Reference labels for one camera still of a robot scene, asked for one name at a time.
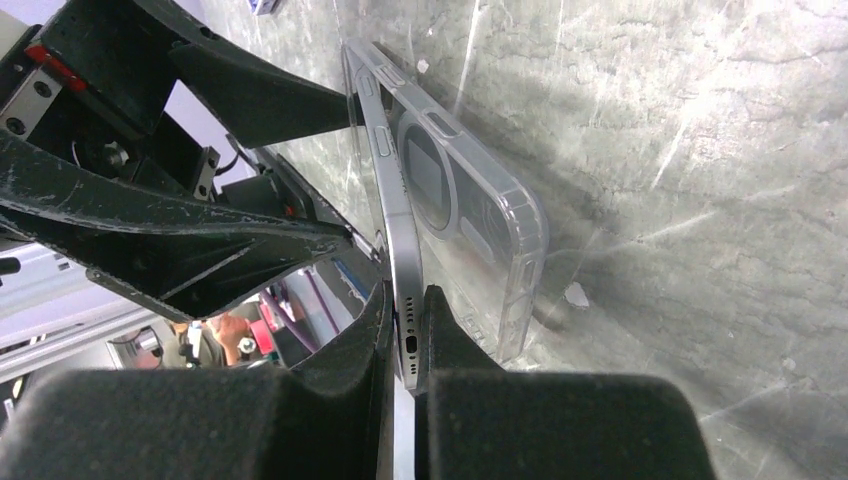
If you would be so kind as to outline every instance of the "metal bracket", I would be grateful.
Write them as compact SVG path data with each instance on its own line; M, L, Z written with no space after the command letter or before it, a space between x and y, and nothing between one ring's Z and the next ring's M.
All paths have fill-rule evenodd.
M62 85L43 68L33 69L11 100L0 109L0 128L26 140L61 91Z

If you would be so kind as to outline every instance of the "red object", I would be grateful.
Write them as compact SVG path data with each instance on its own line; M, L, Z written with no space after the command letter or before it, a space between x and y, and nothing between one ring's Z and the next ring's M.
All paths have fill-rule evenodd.
M70 68L66 67L65 64L59 61L56 57L50 54L44 45L35 44L30 45L26 49L26 54L29 58L33 59L35 63L40 65L46 65L52 71L57 73L62 80L65 82L65 86L74 93L79 93L86 88L88 88L88 84L85 83L77 74L71 71Z
M259 311L262 312L262 318L264 318L265 322L268 323L268 327L271 328L271 331L276 332L277 322L274 321L274 314L271 312L271 308L263 302L259 304Z
M268 355L274 351L274 341L271 339L271 331L263 323L265 323L264 319L252 322L250 331L253 332L253 339L256 340L259 353Z

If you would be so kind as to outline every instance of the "red component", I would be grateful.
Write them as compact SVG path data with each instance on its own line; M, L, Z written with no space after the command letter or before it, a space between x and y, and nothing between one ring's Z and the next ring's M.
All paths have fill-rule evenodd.
M274 351L274 341L271 339L271 333L268 327L263 325L264 320L259 320L250 324L250 331L253 332L253 339L256 340L256 346L259 348L259 353L268 355Z
M88 84L85 83L81 78L77 76L74 72L71 71L68 67L66 67L62 62L60 62L56 57L50 54L44 45L35 44L30 45L26 49L26 54L29 58L33 59L35 63L46 65L55 73L57 73L62 80L65 81L65 86L74 93L81 92L88 88Z

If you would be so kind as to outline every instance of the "concrete surface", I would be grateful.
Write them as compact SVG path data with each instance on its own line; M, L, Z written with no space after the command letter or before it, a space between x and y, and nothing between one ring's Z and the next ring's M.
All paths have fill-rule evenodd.
M848 478L848 2L244 3L210 26L340 91L380 42L541 197L508 367L671 380L722 479ZM346 135L278 148L365 222Z

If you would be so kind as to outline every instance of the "silver phone frame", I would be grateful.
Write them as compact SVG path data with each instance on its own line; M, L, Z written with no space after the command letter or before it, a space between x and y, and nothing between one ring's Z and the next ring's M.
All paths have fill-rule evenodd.
M380 95L380 83L354 49L343 47L348 94L358 96L374 165L382 218L375 217L377 237L385 229L388 268L394 288L395 326L401 379L407 389L417 388L421 365L421 311L424 307L424 268L412 202L406 191L400 159ZM354 138L358 153L358 140Z

